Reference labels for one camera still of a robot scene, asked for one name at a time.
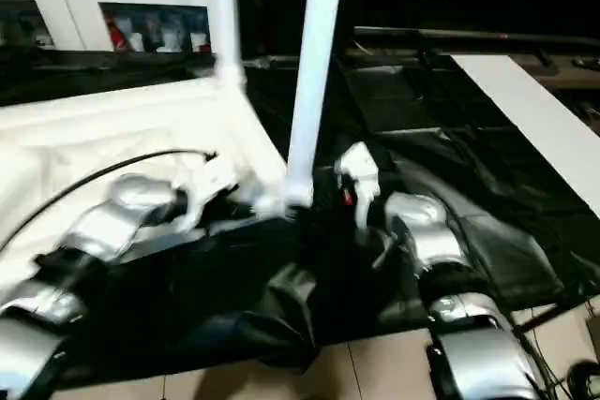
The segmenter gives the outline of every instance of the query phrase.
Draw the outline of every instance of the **white vertical bar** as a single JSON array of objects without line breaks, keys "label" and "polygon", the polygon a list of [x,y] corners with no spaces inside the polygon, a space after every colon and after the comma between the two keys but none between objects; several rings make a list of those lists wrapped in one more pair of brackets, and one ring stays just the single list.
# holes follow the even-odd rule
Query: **white vertical bar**
[{"label": "white vertical bar", "polygon": [[236,0],[216,0],[218,55],[217,76],[225,83],[240,84],[243,80],[240,61]]},{"label": "white vertical bar", "polygon": [[307,0],[288,153],[286,201],[312,203],[314,162],[339,0]]},{"label": "white vertical bar", "polygon": [[216,0],[214,4],[219,106],[232,124],[235,142],[257,179],[267,190],[279,193],[285,180],[285,163],[243,91],[245,74],[240,59],[236,4],[236,0]]}]

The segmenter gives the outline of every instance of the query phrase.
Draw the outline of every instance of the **tile floor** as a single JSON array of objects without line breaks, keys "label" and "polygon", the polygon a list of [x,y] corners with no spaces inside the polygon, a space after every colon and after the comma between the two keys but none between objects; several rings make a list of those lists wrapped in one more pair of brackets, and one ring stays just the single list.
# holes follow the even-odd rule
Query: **tile floor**
[{"label": "tile floor", "polygon": [[[594,302],[600,311],[600,300]],[[539,327],[536,335],[560,378],[569,365],[594,359],[580,307]],[[515,314],[527,320],[531,311]],[[303,375],[255,362],[223,365],[166,377],[167,400],[434,400],[424,352],[428,333],[409,333],[325,348]],[[163,377],[56,393],[53,400],[160,400]],[[559,390],[559,398],[566,398]]]}]

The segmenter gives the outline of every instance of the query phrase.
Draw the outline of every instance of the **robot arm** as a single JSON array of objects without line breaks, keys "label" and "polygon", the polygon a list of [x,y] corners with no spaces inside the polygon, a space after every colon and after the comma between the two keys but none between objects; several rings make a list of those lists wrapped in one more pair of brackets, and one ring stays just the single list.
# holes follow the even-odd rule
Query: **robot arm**
[{"label": "robot arm", "polygon": [[72,225],[53,252],[36,258],[37,273],[0,304],[0,390],[7,399],[52,394],[69,354],[69,338],[94,309],[108,270],[126,255],[138,230],[173,222],[188,231],[203,206],[237,180],[231,164],[219,156],[205,164],[196,182],[182,189],[124,175],[105,201]]},{"label": "robot arm", "polygon": [[[440,399],[539,399],[540,374],[514,337],[487,282],[471,265],[465,246],[448,226],[444,205],[428,196],[373,187],[377,171],[367,147],[355,145],[338,165],[354,181],[360,202],[368,191],[367,225],[384,230],[409,253],[429,317],[431,381]],[[365,223],[357,224],[365,230]]]}]

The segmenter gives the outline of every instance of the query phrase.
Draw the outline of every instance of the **black cable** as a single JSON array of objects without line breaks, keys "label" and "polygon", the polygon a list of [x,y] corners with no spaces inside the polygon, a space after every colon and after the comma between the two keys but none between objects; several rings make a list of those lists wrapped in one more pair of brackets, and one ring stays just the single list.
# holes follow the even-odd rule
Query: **black cable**
[{"label": "black cable", "polygon": [[138,163],[140,161],[144,161],[145,159],[156,158],[157,156],[177,155],[177,154],[199,155],[199,156],[204,156],[207,160],[211,159],[211,158],[213,158],[215,156],[214,154],[209,154],[209,153],[203,152],[201,150],[193,150],[193,149],[168,149],[168,150],[160,150],[158,152],[152,152],[152,153],[149,153],[149,154],[144,154],[144,155],[140,155],[140,156],[134,156],[132,158],[126,159],[126,160],[121,161],[119,163],[113,164],[113,165],[111,165],[111,166],[109,166],[107,168],[104,168],[104,169],[101,169],[101,170],[97,170],[96,172],[90,173],[89,175],[86,175],[82,179],[78,180],[77,182],[75,182],[72,185],[66,187],[65,189],[63,189],[62,191],[58,192],[57,194],[53,195],[48,200],[46,200],[44,203],[42,203],[40,206],[38,206],[37,209],[34,210],[34,212],[31,213],[28,217],[26,217],[21,222],[21,224],[19,224],[19,226],[17,228],[15,228],[8,235],[8,237],[3,241],[3,243],[0,244],[0,254],[2,254],[2,252],[5,251],[5,249],[10,244],[10,242],[20,232],[25,227],[27,227],[31,222],[33,222],[34,220],[36,220],[38,218],[38,216],[40,216],[47,209],[49,209],[50,207],[52,207],[53,205],[55,205],[58,201],[62,200],[64,197],[66,197],[67,195],[69,195],[71,192],[79,189],[83,185],[87,185],[88,183],[93,182],[97,178],[103,177],[104,175],[106,175],[108,173],[114,172],[114,171],[119,170],[119,169],[123,169],[123,168],[125,168],[127,166],[131,166],[132,164]]},{"label": "black cable", "polygon": [[554,371],[550,368],[548,361],[546,361],[546,358],[544,357],[544,353],[542,353],[542,349],[540,348],[540,343],[537,340],[537,333],[535,332],[535,329],[533,329],[532,332],[533,332],[533,342],[535,343],[535,349],[537,350],[537,354],[539,355],[540,359],[542,360],[542,363],[546,367],[546,370],[550,373],[550,376],[554,378],[554,382],[553,382],[554,386],[552,389],[554,389],[554,391],[556,392],[556,386],[559,386],[569,400],[574,400],[573,395],[571,395],[571,393],[569,393],[569,391],[567,391],[566,388],[563,386],[564,379],[561,382],[560,379],[554,373]]}]

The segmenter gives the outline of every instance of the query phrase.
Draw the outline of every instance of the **black table surface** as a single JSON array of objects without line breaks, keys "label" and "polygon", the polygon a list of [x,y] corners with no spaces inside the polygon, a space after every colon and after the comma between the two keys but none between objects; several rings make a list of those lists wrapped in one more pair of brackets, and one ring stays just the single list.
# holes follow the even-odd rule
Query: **black table surface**
[{"label": "black table surface", "polygon": [[[61,52],[22,59],[29,78],[4,78],[5,105],[182,80],[190,68],[210,66],[139,57],[120,70],[118,57]],[[297,62],[250,66],[248,98],[285,156]],[[40,70],[43,82],[35,83]],[[331,165],[355,141],[369,146],[384,189],[445,203],[506,309],[597,292],[598,219],[452,60],[333,59],[312,210],[115,268],[63,386],[249,358],[304,368],[323,345],[425,326],[406,254],[353,243]]]}]

